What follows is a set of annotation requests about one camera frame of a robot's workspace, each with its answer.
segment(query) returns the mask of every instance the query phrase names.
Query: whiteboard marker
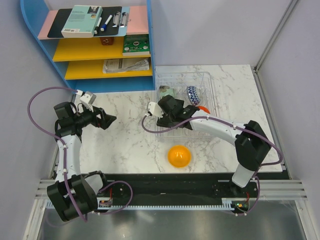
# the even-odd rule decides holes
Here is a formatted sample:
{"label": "whiteboard marker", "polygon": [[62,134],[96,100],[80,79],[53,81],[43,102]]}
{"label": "whiteboard marker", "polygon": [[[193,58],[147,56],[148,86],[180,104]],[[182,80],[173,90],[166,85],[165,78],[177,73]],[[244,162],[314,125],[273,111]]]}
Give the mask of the whiteboard marker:
{"label": "whiteboard marker", "polygon": [[102,17],[99,18],[99,21],[98,21],[96,27],[94,28],[94,34],[98,34],[98,29],[99,29],[99,25],[101,23],[101,20],[102,20]]}
{"label": "whiteboard marker", "polygon": [[112,15],[110,15],[109,17],[108,17],[108,19],[105,21],[105,23],[102,25],[102,27],[100,28],[100,31],[101,32],[104,32],[105,30],[106,30],[106,28],[107,28],[107,25],[108,25],[108,23],[110,22],[110,20],[112,19]]}

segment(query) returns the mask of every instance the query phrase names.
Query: yellow shelf board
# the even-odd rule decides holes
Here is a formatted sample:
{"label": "yellow shelf board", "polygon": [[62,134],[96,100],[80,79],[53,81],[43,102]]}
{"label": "yellow shelf board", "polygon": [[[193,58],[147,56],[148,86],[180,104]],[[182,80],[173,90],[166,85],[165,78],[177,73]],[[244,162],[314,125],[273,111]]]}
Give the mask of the yellow shelf board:
{"label": "yellow shelf board", "polygon": [[84,61],[100,59],[144,58],[151,55],[123,56],[124,37],[114,38],[112,45],[102,45],[99,37],[64,38],[60,39],[56,47],[53,61]]}
{"label": "yellow shelf board", "polygon": [[152,66],[147,71],[103,73],[104,60],[70,61],[65,73],[66,80],[104,79],[152,76]]}

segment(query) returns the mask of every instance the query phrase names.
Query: robotic arm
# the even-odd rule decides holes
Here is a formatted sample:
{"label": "robotic arm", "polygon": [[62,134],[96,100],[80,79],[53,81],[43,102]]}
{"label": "robotic arm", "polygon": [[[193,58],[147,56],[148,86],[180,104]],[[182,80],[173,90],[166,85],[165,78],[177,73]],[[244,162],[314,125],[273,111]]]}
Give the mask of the robotic arm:
{"label": "robotic arm", "polygon": [[158,103],[149,102],[148,112],[158,117],[157,126],[164,128],[172,128],[190,118],[206,117],[206,119],[187,121],[180,127],[209,133],[235,146],[239,165],[232,176],[232,182],[236,188],[244,188],[248,184],[271,149],[271,146],[259,137],[236,129],[236,127],[247,129],[267,138],[257,122],[251,120],[244,124],[222,120],[196,106],[188,105],[184,108],[183,100],[175,99],[170,95],[163,97]]}
{"label": "robotic arm", "polygon": [[63,143],[58,140],[59,164],[55,183],[48,186],[47,195],[54,208],[63,221],[69,221],[78,217],[75,206],[67,195],[64,183],[64,147],[66,151],[66,169],[68,185],[77,206],[83,214],[92,212],[98,208],[97,193],[106,185],[104,175],[100,171],[91,172],[82,176],[80,172],[80,147],[82,143],[82,128],[91,124],[96,128],[106,130],[117,117],[108,115],[102,108],[93,106],[96,96],[90,92],[78,90],[83,112],[73,111],[75,105],[72,102],[62,102],[54,106],[58,120],[55,122],[55,134],[62,138]]}

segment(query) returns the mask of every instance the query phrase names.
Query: bookshelf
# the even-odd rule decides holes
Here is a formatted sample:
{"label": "bookshelf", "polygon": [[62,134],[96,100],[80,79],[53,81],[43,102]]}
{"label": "bookshelf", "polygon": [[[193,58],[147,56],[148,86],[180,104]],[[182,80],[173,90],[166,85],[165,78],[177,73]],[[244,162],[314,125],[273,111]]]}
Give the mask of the bookshelf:
{"label": "bookshelf", "polygon": [[[155,89],[152,36],[149,34],[151,16],[147,13],[149,7],[122,7],[122,12],[129,13],[127,27],[119,28],[113,45],[102,45],[99,37],[49,38],[48,33],[58,10],[49,10],[44,0],[20,0],[20,5],[27,27],[67,87],[93,93]],[[137,34],[149,34],[151,54],[122,56],[124,36]],[[144,57],[151,59],[150,70],[117,73],[102,71],[106,59]]]}

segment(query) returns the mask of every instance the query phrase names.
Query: white marble tabletop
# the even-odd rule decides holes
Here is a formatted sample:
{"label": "white marble tabletop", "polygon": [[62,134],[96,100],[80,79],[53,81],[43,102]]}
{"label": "white marble tabletop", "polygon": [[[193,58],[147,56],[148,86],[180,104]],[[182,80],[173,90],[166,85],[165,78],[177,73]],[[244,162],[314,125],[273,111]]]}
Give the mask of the white marble tabletop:
{"label": "white marble tabletop", "polygon": [[[249,65],[160,66],[157,73],[208,72],[214,81],[216,111],[224,119],[238,123],[258,122],[273,141],[256,83]],[[103,173],[226,173],[234,172],[238,161],[235,147],[219,138],[208,142],[160,142],[154,134],[145,132],[141,120],[149,101],[156,101],[156,91],[99,93],[94,105],[116,121],[107,130],[87,126],[83,129],[80,150],[82,173],[101,170]],[[152,129],[154,119],[146,120]],[[175,168],[167,160],[169,149],[177,144],[188,147],[190,164]],[[264,163],[275,162],[278,155],[272,149]],[[280,164],[262,167],[261,172],[281,172]]]}

